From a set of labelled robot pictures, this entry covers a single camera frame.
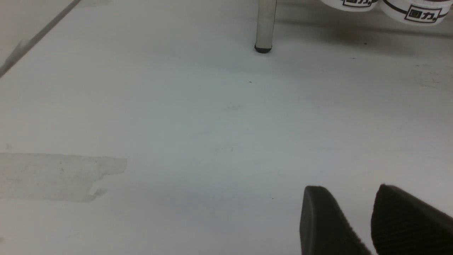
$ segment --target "white table surface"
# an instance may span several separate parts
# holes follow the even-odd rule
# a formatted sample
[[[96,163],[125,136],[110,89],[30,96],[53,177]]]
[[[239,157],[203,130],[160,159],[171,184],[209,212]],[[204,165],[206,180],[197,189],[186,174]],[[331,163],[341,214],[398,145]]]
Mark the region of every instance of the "white table surface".
[[[128,165],[92,202],[0,200],[0,253],[296,255],[306,185],[370,249],[381,183],[453,214],[451,19],[282,2],[261,55],[256,12],[112,0],[57,25],[0,80],[0,152]]]

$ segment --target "white cylindrical container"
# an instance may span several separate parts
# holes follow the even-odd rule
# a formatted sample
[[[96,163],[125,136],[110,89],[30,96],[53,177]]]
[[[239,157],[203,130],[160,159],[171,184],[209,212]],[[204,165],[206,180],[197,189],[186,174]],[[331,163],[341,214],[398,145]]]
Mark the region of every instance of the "white cylindrical container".
[[[373,9],[378,0],[321,0],[330,7],[345,11],[369,11]]]
[[[382,11],[402,23],[419,26],[439,24],[450,11],[452,0],[381,0]]]

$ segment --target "ribbed rubber pad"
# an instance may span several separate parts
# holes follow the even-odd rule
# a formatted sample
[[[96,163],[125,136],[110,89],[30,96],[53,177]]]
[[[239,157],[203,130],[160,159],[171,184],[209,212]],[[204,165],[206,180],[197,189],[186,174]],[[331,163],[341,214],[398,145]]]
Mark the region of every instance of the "ribbed rubber pad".
[[[370,255],[330,192],[307,186],[300,217],[303,255]]]
[[[453,219],[395,186],[376,194],[371,237],[379,255],[453,255]]]

